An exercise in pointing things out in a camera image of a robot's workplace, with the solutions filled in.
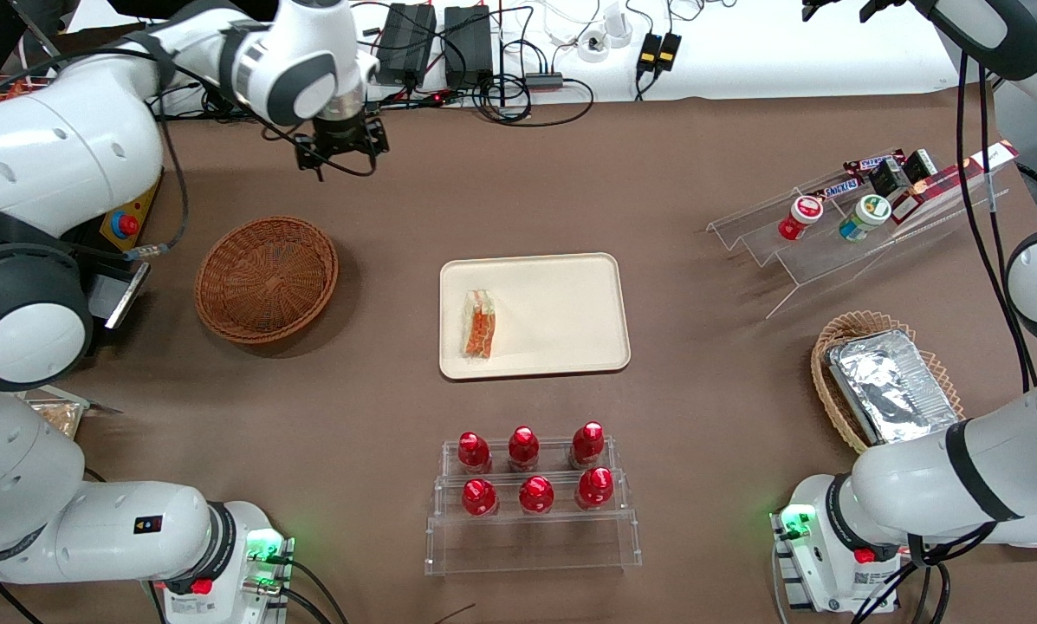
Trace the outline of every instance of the connector plug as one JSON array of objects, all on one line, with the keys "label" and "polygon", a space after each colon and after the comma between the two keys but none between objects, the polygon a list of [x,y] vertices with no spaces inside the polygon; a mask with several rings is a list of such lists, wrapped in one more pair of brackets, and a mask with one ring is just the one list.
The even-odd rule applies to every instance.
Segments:
[{"label": "connector plug", "polygon": [[278,596],[283,586],[277,580],[261,576],[246,576],[241,582],[241,591],[256,596]]}]

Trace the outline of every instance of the red bottle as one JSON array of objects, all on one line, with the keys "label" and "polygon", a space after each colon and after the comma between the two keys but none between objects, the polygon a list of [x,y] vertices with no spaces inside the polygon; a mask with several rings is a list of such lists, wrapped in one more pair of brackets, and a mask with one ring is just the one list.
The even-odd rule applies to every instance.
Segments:
[{"label": "red bottle", "polygon": [[473,431],[464,431],[457,443],[455,456],[469,474],[489,474],[492,472],[492,450],[487,442]]},{"label": "red bottle", "polygon": [[553,499],[553,484],[540,475],[526,479],[526,483],[518,489],[518,503],[525,513],[533,515],[550,513]]},{"label": "red bottle", "polygon": [[606,505],[614,494],[614,475],[605,466],[593,467],[581,475],[577,485],[577,505],[593,510]]},{"label": "red bottle", "polygon": [[510,469],[514,472],[534,472],[537,467],[537,451],[541,443],[537,442],[534,430],[528,426],[520,426],[510,436]]},{"label": "red bottle", "polygon": [[601,424],[594,421],[587,423],[572,436],[572,447],[568,450],[568,462],[576,470],[596,465],[598,455],[602,453],[604,443]]},{"label": "red bottle", "polygon": [[475,516],[495,515],[499,513],[499,498],[495,486],[486,479],[472,479],[464,484],[460,502],[468,513]]}]

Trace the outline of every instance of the aluminum foil container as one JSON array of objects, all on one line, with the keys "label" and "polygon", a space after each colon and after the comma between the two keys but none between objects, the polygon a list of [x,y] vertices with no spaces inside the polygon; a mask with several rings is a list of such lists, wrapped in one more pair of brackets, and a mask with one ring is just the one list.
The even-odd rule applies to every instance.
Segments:
[{"label": "aluminum foil container", "polygon": [[957,414],[905,332],[863,336],[826,351],[830,371],[873,444],[949,429]]}]

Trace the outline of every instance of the plastic container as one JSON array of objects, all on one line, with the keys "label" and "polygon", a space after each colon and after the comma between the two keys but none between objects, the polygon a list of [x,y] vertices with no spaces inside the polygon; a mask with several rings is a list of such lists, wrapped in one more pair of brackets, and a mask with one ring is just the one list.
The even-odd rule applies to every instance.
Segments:
[{"label": "plastic container", "polygon": [[818,201],[818,198],[800,195],[792,201],[791,210],[788,210],[787,217],[778,226],[780,236],[788,240],[798,240],[803,237],[803,230],[818,222],[818,219],[822,218],[822,202]]},{"label": "plastic container", "polygon": [[864,195],[853,206],[853,214],[838,226],[838,232],[849,242],[864,240],[868,232],[879,228],[892,216],[892,203],[879,195]]}]

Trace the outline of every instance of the round wicker basket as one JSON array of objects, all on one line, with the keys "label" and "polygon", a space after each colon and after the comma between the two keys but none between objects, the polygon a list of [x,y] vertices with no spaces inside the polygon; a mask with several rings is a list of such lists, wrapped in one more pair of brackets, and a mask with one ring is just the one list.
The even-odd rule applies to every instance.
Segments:
[{"label": "round wicker basket", "polygon": [[[907,333],[912,342],[915,340],[915,332],[910,331],[907,325],[892,319],[889,315],[881,315],[879,312],[870,312],[866,309],[864,312],[848,312],[846,315],[831,320],[823,328],[822,333],[818,335],[818,340],[811,350],[811,376],[814,378],[814,388],[818,392],[818,398],[826,407],[826,415],[830,416],[830,422],[835,424],[835,429],[842,434],[845,443],[853,447],[858,453],[864,453],[870,442],[866,439],[861,423],[856,419],[850,404],[846,402],[842,391],[839,390],[834,375],[830,374],[826,350],[835,344],[854,339],[854,337],[874,335],[874,333],[884,331],[903,331]],[[933,352],[919,350],[919,354],[923,357],[923,361],[926,362],[926,367],[934,375],[934,379],[937,379],[946,398],[950,400],[950,405],[953,405],[957,419],[964,420],[964,408],[960,406],[957,391],[954,390],[953,382],[950,381],[950,375],[947,374],[945,367]]]},{"label": "round wicker basket", "polygon": [[226,340],[272,342],[318,315],[337,270],[323,230],[292,217],[265,217],[214,245],[194,280],[194,304],[202,322]]}]

